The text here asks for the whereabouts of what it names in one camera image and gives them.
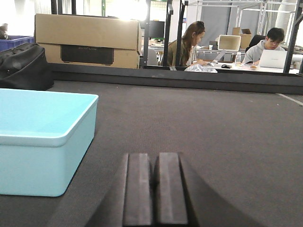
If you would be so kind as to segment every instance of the olive green jacket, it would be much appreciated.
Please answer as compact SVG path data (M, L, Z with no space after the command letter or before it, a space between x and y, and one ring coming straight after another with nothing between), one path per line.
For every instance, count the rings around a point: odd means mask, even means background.
M181 48L180 48L180 66L186 66L188 59L184 55L185 47L184 41L181 40ZM168 66L176 66L176 55L177 55L177 41L173 41L169 44L169 51L167 55L167 65Z

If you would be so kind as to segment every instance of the woman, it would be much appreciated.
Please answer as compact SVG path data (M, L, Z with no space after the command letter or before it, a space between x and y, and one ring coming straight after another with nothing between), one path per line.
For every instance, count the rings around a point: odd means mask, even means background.
M180 66L186 66L188 62L190 51L193 46L196 46L205 34L205 27L203 21L196 21L192 23L185 31L181 39L180 48ZM177 41L173 41L169 44L169 51L167 56L168 66L176 66L177 55ZM198 64L206 65L207 62L198 60Z

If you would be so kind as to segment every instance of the black chair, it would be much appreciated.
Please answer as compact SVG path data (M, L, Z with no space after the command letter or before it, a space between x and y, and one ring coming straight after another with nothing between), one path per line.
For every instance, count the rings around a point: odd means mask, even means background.
M252 40L251 40L249 46L246 47L245 52L248 51L248 49L251 48L252 46L257 45L257 44L260 42L260 40L265 39L265 37L266 37L265 35L255 35L255 36L252 38Z

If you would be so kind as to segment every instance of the long brown hair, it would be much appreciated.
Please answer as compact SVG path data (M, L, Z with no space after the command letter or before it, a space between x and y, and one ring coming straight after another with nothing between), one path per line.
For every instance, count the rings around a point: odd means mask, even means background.
M192 47L192 35L193 33L196 33L196 35L199 35L203 32L205 32L204 22L203 21L195 21L194 23L190 24L188 28L186 29L182 40L184 42L185 47L185 57L188 60L189 59L189 52Z

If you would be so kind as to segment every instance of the laptop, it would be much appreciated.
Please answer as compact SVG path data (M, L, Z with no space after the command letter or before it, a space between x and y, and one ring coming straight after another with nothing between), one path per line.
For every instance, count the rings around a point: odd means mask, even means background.
M209 62L208 66L214 66L218 61L225 55L226 50L221 50L221 52L215 57L215 59L211 62Z
M259 66L283 69L287 51L263 50Z

